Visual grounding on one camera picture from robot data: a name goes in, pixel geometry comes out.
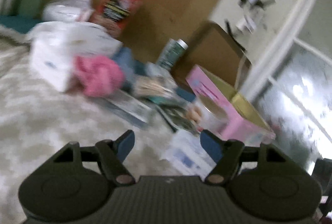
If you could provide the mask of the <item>white instant noodle cup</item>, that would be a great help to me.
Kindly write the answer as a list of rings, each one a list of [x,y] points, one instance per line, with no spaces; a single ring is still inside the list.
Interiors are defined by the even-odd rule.
[[[198,132],[206,129],[218,134],[228,124],[228,115],[224,109],[203,95],[198,95],[187,107],[185,116]]]

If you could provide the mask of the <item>clear plastic bag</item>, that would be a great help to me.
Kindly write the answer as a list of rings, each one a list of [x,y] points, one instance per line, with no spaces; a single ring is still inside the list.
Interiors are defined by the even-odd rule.
[[[43,21],[88,21],[94,13],[92,0],[51,0],[42,12]]]

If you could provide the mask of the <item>pile of magazines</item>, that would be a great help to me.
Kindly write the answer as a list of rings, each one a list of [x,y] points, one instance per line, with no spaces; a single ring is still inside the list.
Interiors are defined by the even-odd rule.
[[[194,99],[194,94],[177,85],[169,71],[147,63],[135,76],[129,93],[118,90],[106,101],[140,120],[140,124],[147,123],[155,109],[173,131],[184,129],[196,134],[194,121],[186,118],[186,111]]]

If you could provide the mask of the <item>white cardboard box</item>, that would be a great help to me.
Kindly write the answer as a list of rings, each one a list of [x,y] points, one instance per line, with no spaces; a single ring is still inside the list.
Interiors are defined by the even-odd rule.
[[[122,47],[105,28],[90,22],[41,22],[27,33],[26,40],[31,45],[30,68],[58,92],[76,83],[75,56],[112,57]]]

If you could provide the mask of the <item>red snack bag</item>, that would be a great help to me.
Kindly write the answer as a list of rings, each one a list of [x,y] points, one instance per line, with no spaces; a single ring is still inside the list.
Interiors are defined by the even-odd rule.
[[[90,22],[104,27],[112,38],[117,38],[142,3],[143,0],[101,0]]]

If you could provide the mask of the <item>white tissue pack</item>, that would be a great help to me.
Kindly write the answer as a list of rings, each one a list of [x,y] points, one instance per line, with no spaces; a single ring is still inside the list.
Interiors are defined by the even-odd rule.
[[[178,130],[168,147],[161,154],[161,160],[169,163],[185,176],[200,176],[204,179],[216,166],[200,144],[199,136],[184,129]]]

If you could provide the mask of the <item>pink soft cloth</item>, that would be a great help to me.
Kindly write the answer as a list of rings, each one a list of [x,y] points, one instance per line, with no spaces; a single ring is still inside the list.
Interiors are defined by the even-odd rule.
[[[74,75],[88,97],[108,97],[119,90],[126,77],[120,66],[106,56],[76,56]]]

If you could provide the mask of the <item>blue cloth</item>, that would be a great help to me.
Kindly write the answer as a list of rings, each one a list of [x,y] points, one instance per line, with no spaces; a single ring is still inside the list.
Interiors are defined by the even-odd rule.
[[[122,85],[122,90],[125,92],[131,92],[135,84],[137,76],[145,76],[145,64],[135,60],[132,51],[128,47],[122,47],[112,58],[125,76],[125,81]]]

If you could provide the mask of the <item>pink cardboard box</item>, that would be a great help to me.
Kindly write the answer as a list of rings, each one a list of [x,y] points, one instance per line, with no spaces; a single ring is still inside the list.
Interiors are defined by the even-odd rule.
[[[228,125],[218,132],[219,138],[239,140],[249,146],[273,142],[276,134],[254,106],[230,84],[199,65],[191,69],[186,81],[195,95],[207,96],[228,115]]]

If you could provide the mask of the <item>green patterned canister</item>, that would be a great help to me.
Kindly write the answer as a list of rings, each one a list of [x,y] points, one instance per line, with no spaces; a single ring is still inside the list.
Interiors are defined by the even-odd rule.
[[[156,65],[166,70],[171,70],[187,48],[187,43],[182,39],[170,39],[159,55]]]

